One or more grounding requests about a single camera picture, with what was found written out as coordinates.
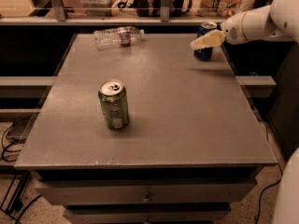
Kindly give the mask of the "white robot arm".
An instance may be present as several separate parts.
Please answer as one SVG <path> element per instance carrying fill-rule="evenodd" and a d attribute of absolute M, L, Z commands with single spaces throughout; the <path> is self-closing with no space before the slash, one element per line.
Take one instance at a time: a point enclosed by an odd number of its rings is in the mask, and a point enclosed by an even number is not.
<path fill-rule="evenodd" d="M 190 44 L 192 50 L 255 40 L 299 43 L 299 0 L 273 0 L 268 6 L 238 13 L 220 24 L 220 29 L 201 35 Z"/>

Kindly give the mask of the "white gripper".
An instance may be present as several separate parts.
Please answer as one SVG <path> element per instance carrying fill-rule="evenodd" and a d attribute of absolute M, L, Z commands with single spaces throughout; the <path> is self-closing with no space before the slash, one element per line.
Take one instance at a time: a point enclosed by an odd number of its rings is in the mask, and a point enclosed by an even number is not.
<path fill-rule="evenodd" d="M 265 6 L 235 14 L 221 24 L 221 31 L 215 29 L 197 37 L 190 46 L 192 50 L 196 50 L 200 43 L 205 41 L 214 48 L 220 46 L 224 40 L 231 45 L 245 44 L 255 40 L 268 40 L 274 32 L 270 6 Z"/>

